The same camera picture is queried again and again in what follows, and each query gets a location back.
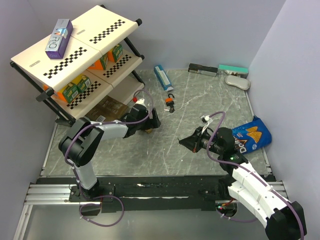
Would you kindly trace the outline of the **brass padlock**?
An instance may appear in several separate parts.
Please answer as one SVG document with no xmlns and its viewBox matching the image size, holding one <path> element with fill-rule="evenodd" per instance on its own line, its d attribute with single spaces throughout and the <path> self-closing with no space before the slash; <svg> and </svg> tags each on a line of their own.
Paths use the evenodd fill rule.
<svg viewBox="0 0 320 240">
<path fill-rule="evenodd" d="M 153 131 L 152 128 L 145 130 L 145 132 L 146 132 L 147 134 L 150 134 L 152 131 Z"/>
</svg>

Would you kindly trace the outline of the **small black key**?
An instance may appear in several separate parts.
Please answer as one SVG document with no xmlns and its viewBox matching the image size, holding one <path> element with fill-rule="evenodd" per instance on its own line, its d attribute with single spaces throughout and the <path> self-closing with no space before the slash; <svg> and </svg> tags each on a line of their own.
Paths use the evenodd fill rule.
<svg viewBox="0 0 320 240">
<path fill-rule="evenodd" d="M 164 110 L 169 113 L 173 113 L 175 111 L 175 108 L 173 106 L 169 106 L 169 107 L 166 107 Z"/>
</svg>

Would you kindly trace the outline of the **orange black padlock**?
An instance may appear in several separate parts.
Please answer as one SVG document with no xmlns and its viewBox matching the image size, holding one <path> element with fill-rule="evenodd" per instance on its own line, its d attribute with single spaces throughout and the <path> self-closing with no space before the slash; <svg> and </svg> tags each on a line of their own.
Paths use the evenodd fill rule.
<svg viewBox="0 0 320 240">
<path fill-rule="evenodd" d="M 175 96 L 172 93 L 169 93 L 168 98 L 165 99 L 166 106 L 168 106 L 168 107 L 173 106 L 175 104 L 174 98 L 175 98 Z"/>
</svg>

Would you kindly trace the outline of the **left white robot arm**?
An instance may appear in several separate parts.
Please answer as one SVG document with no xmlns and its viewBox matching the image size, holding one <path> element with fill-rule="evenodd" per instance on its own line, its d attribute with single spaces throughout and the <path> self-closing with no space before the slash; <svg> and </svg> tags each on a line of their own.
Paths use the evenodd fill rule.
<svg viewBox="0 0 320 240">
<path fill-rule="evenodd" d="M 101 141 L 129 138 L 137 131 L 157 129 L 161 125 L 155 107 L 147 110 L 143 103 L 135 103 L 120 119 L 94 122 L 81 117 L 60 140 L 58 149 L 71 166 L 81 195 L 93 201 L 103 194 L 91 160 Z"/>
</svg>

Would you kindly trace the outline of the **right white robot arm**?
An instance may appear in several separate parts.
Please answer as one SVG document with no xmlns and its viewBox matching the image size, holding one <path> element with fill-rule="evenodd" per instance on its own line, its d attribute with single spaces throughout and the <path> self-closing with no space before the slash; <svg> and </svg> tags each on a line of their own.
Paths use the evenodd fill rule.
<svg viewBox="0 0 320 240">
<path fill-rule="evenodd" d="M 263 225 L 270 240 L 302 240 L 307 234 L 303 207 L 280 195 L 253 168 L 235 144 L 232 130 L 219 128 L 213 134 L 198 127 L 179 144 L 193 153 L 207 150 L 218 155 L 217 162 L 227 175 L 220 180 L 218 193 L 244 205 Z"/>
</svg>

